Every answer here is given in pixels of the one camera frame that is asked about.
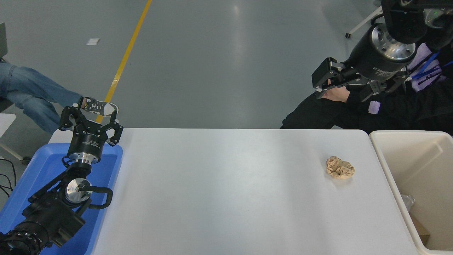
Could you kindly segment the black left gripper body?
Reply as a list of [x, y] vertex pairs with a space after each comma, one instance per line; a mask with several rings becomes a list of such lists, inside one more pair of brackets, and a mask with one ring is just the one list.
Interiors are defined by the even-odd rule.
[[106, 140], [106, 130], [101, 124], [96, 122], [88, 122], [87, 126], [83, 123], [76, 124], [68, 156], [75, 157], [77, 154], [85, 153], [101, 157]]

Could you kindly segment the person's left hand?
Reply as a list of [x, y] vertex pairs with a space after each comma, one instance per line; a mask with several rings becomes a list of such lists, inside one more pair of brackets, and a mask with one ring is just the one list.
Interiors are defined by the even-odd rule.
[[323, 99], [331, 100], [334, 102], [341, 102], [346, 103], [349, 99], [350, 91], [345, 87], [334, 87], [330, 90], [327, 90], [324, 95], [322, 95]]

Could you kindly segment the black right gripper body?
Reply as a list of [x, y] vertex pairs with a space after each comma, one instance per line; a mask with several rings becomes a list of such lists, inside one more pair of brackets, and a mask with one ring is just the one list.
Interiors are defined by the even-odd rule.
[[369, 80], [385, 81], [412, 60], [412, 45], [398, 42], [386, 27], [371, 27], [344, 62]]

